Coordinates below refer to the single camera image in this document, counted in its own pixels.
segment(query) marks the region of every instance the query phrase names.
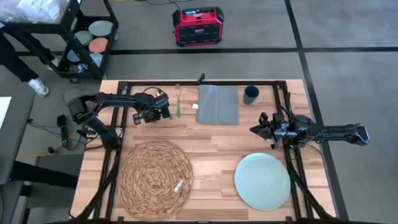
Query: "person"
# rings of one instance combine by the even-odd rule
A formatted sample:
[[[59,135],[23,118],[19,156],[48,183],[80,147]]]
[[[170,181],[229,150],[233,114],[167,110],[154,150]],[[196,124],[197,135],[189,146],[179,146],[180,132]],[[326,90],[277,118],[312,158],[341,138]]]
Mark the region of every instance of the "person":
[[[40,97],[47,96],[49,94],[49,88],[44,85],[38,74],[19,58],[15,48],[6,39],[4,33],[14,37],[27,49],[36,54],[43,64],[46,64],[43,60],[44,57],[47,57],[55,66],[58,66],[59,60],[32,35],[9,29],[0,22],[0,65],[4,65],[22,82],[26,82]]]

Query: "portable generator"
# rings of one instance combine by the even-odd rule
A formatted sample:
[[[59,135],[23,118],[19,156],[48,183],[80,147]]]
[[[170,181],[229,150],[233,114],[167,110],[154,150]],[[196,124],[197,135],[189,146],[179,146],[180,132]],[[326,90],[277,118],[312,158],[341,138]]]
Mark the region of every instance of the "portable generator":
[[[217,44],[223,35],[224,14],[220,7],[176,10],[173,13],[177,45]]]

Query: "wooden table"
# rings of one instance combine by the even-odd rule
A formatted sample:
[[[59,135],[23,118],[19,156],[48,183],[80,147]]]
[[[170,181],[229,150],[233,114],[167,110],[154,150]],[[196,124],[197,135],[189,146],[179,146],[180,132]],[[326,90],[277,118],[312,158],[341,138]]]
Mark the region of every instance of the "wooden table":
[[[293,112],[311,117],[303,82],[301,80],[286,80],[286,82],[288,91],[291,92]],[[100,91],[115,93],[117,86],[118,81],[103,81]],[[131,94],[142,92],[146,87],[134,86]],[[132,122],[135,110],[129,109],[123,149],[147,141],[168,140],[184,150],[192,163],[194,182],[190,198],[184,208],[169,220],[280,221],[285,220],[286,216],[294,217],[291,196],[280,208],[265,212],[246,205],[239,198],[234,187],[234,170],[238,162],[248,154],[265,152],[285,163],[282,148],[272,150],[270,141],[265,141],[249,131],[250,127],[258,124],[261,112],[266,112],[269,115],[276,112],[271,86],[258,87],[260,96],[253,105],[243,104],[245,86],[238,87],[239,126],[198,124],[195,120],[196,111],[192,108],[192,104],[198,100],[198,86],[181,86],[181,118],[176,116],[177,98],[174,86],[159,86],[170,98],[169,109],[173,114],[173,120],[162,119],[156,123],[136,126]],[[112,108],[103,109],[99,114],[99,119],[105,124],[110,124],[112,112]],[[88,147],[99,144],[101,144],[100,141],[96,139]],[[320,154],[311,147],[302,148],[301,152],[310,191],[328,213],[335,215]],[[104,149],[85,153],[71,210],[73,216],[78,215],[84,209],[97,191],[104,154]],[[305,215],[304,202],[299,188],[298,192],[302,214]],[[107,198],[107,193],[105,193],[101,206],[101,217],[106,209]],[[117,220],[119,216],[124,217],[125,221],[135,220],[119,203],[116,191],[111,219]]]

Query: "round rattan placemat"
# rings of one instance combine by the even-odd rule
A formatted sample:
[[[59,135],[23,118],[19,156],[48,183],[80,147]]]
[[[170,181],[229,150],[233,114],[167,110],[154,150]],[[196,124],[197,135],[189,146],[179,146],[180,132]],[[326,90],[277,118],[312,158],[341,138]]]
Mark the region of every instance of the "round rattan placemat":
[[[181,210],[193,175],[185,153],[166,141],[151,141],[122,154],[118,194],[123,207],[140,220],[163,220]]]

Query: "black pants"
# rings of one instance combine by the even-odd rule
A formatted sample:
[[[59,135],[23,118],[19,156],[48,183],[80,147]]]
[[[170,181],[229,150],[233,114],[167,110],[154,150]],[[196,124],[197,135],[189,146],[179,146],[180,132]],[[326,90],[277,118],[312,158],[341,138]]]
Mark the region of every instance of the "black pants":
[[[5,38],[4,33],[7,33],[22,43],[33,54],[37,55],[40,61],[44,64],[45,58],[49,61],[54,59],[49,49],[43,47],[39,40],[30,34],[23,34],[3,27],[0,29],[0,65],[4,65],[10,72],[17,76],[22,82],[28,82],[39,76],[32,69],[23,62],[12,44]]]

